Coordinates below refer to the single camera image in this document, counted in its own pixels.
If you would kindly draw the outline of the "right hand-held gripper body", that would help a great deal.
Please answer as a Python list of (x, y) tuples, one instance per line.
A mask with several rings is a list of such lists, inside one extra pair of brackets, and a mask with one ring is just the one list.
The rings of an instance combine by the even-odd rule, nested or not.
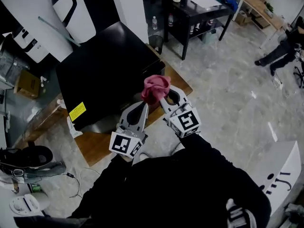
[(190, 102), (166, 113), (165, 122), (180, 138), (195, 133), (201, 125), (197, 109)]

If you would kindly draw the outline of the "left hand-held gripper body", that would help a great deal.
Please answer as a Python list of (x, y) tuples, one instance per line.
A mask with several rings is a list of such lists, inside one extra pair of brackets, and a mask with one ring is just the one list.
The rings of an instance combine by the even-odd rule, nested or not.
[(145, 132), (133, 131), (118, 125), (115, 132), (112, 132), (109, 150), (121, 156), (133, 159), (146, 139)]

